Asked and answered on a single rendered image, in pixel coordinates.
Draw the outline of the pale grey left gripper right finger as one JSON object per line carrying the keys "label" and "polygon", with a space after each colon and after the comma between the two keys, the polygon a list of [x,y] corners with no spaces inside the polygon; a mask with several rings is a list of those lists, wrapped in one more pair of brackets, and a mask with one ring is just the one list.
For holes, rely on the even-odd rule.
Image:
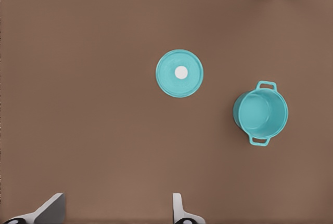
{"label": "pale grey left gripper right finger", "polygon": [[180,193],[173,193],[172,200],[173,224],[206,224],[206,221],[201,216],[190,214],[184,210]]}

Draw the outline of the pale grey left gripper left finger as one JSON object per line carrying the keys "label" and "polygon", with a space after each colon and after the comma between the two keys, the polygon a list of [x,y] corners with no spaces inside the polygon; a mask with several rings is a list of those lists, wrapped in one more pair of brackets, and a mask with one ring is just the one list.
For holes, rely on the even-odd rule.
{"label": "pale grey left gripper left finger", "polygon": [[34,212],[13,217],[3,224],[63,224],[65,215],[65,194],[56,193]]}

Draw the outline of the teal pot lid white knob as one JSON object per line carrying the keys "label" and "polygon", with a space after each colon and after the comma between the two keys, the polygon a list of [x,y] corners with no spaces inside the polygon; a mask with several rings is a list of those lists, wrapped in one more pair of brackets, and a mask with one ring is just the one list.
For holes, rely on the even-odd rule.
{"label": "teal pot lid white knob", "polygon": [[191,51],[175,49],[164,54],[156,66],[156,80],[169,96],[184,98],[194,94],[203,81],[203,65]]}

